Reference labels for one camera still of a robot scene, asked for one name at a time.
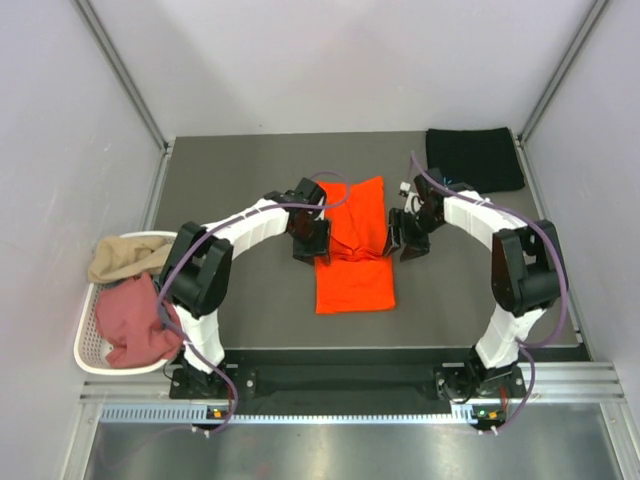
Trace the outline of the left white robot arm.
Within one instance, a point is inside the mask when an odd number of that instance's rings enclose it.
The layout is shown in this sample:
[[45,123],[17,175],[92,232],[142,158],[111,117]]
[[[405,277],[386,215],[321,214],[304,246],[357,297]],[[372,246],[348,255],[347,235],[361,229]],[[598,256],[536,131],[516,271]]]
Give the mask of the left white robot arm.
[[178,230],[159,277],[159,297],[178,315],[185,361],[195,369],[192,384],[205,396],[226,387],[219,366],[225,353],[218,309],[226,297],[233,261],[276,236],[292,237],[294,259],[312,265],[329,260],[330,221],[323,211],[327,193],[309,178],[284,193],[272,191],[225,220],[187,222]]

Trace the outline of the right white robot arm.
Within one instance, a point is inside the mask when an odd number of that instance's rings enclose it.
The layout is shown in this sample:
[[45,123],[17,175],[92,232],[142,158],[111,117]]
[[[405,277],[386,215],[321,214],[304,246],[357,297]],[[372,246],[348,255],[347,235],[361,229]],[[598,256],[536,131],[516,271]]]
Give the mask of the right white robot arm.
[[487,396],[517,363],[535,323],[555,303],[568,313],[568,281],[555,225],[531,221],[499,207],[466,184],[444,186],[436,169],[404,182],[401,208],[389,212],[383,253],[408,261],[430,251],[429,236],[444,225],[464,231],[491,254],[491,291],[496,301],[487,329],[472,347],[467,384]]

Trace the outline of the orange t shirt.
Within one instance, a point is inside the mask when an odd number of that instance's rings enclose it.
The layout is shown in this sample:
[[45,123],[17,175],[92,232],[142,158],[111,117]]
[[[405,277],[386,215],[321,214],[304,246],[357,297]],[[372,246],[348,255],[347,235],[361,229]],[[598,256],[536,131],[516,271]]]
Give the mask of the orange t shirt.
[[384,179],[346,186],[322,182],[331,223],[329,259],[315,262],[316,308],[320,315],[378,312],[396,306],[387,239]]

